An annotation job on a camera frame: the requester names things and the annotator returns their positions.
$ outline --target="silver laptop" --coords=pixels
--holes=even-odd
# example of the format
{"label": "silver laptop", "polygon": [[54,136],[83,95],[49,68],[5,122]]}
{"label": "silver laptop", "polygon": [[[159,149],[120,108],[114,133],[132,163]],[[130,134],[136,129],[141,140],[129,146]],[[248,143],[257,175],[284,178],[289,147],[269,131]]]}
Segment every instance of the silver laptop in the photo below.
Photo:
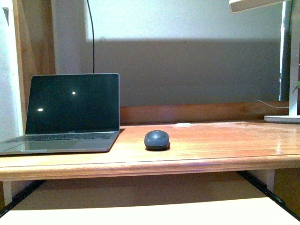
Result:
{"label": "silver laptop", "polygon": [[33,76],[25,135],[0,155],[107,152],[120,132],[119,74]]}

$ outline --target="black laptop screen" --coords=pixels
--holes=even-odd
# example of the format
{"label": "black laptop screen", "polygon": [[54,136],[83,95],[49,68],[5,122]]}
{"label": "black laptop screen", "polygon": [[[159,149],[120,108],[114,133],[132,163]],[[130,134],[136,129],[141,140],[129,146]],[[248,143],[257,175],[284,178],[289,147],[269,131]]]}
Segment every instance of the black laptop screen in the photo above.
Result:
{"label": "black laptop screen", "polygon": [[119,130],[119,75],[33,76],[26,134]]}

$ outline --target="lamp head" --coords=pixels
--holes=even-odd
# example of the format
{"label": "lamp head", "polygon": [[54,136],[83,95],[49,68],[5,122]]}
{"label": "lamp head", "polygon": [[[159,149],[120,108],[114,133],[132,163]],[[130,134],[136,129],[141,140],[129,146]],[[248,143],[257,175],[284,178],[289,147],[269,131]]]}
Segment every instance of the lamp head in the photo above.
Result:
{"label": "lamp head", "polygon": [[229,8],[232,13],[272,5],[287,0],[229,0]]}

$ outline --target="computer mouse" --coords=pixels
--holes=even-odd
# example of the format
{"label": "computer mouse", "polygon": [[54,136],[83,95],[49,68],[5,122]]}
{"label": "computer mouse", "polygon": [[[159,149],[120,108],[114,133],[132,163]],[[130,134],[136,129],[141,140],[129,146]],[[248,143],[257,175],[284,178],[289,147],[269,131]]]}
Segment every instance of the computer mouse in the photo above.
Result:
{"label": "computer mouse", "polygon": [[144,143],[147,150],[167,150],[170,145],[169,135],[162,130],[152,130],[146,134]]}

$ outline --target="wooden desk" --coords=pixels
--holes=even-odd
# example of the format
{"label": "wooden desk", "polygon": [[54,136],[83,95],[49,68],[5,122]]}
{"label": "wooden desk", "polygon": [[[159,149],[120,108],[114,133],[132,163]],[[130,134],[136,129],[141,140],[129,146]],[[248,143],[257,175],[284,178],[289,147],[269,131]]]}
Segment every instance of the wooden desk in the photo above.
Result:
{"label": "wooden desk", "polygon": [[[146,151],[147,132],[170,135]],[[300,167],[300,126],[262,121],[125,126],[108,153],[0,157],[0,180],[114,177]]]}

